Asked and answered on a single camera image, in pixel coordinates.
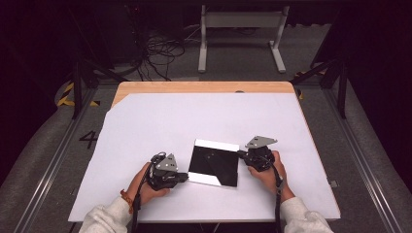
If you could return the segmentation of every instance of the human hand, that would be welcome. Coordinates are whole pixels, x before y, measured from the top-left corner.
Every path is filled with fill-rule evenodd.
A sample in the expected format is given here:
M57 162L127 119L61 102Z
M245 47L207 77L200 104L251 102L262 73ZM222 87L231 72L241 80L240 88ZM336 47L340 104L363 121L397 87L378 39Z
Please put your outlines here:
M279 152L274 150L272 151L272 154L275 157L275 162L273 163L273 165L275 166L279 175L283 178L284 189L282 191L281 202L284 202L294 197L294 194L288 186L285 166L281 161ZM249 172L251 172L251 175L259 179L271 193L276 194L276 178L272 167L262 172L258 172L254 167L251 166L248 167L248 170Z
M142 170L140 170L133 180L130 183L129 188L127 189L126 193L127 196L133 201L134 197L136 196L137 189L139 188L140 181L144 179L145 172L150 166L150 162L146 163ZM141 205L148 203L155 197L162 197L170 192L170 188L163 188L158 191L154 191L147 182L144 182L142 188L140 189L140 197L141 197Z

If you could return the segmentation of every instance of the white sleeve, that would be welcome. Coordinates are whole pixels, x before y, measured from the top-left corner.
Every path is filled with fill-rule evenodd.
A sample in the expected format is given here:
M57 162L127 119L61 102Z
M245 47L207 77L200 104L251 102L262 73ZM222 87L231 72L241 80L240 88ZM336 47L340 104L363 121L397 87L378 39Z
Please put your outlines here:
M80 232L127 232L127 223L132 215L129 206L121 197L108 207L96 206L87 213Z
M283 202L281 213L287 223L285 233L332 232L324 217L317 212L309 211L298 197Z

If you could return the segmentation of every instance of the white table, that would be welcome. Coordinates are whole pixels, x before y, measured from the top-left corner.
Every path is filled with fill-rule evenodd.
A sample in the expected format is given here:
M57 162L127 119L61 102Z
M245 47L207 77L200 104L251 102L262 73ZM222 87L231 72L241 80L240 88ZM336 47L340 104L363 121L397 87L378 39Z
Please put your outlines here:
M236 90L246 93L233 93ZM244 150L255 135L279 141L269 148L280 152L290 187L310 210L326 219L340 218L291 84L165 82L120 85L69 221L83 221L95 205L109 205L160 151L173 152L179 171L187 172L195 139ZM167 196L143 206L139 221L273 221L274 210L275 197L240 160L236 188L179 183Z

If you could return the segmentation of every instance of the bracelet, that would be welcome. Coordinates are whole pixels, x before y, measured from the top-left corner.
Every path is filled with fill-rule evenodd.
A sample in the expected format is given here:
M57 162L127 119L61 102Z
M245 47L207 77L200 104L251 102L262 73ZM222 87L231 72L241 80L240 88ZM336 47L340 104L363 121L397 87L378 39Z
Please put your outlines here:
M132 214L133 213L133 201L127 196L127 193L124 191L124 189L121 190L120 192L121 194L121 198L127 202L127 204L129 205L129 213Z

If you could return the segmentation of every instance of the number 4 marking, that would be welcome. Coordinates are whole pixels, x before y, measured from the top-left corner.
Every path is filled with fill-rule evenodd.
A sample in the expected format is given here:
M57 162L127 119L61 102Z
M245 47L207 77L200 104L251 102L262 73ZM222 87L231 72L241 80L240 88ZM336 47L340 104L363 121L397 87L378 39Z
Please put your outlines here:
M80 138L79 141L87 141L88 142L87 148L90 149L91 144L93 143L93 141L97 141L97 139L98 139L98 138L94 138L94 135L96 135L96 132L91 130L86 135L84 135L82 138Z

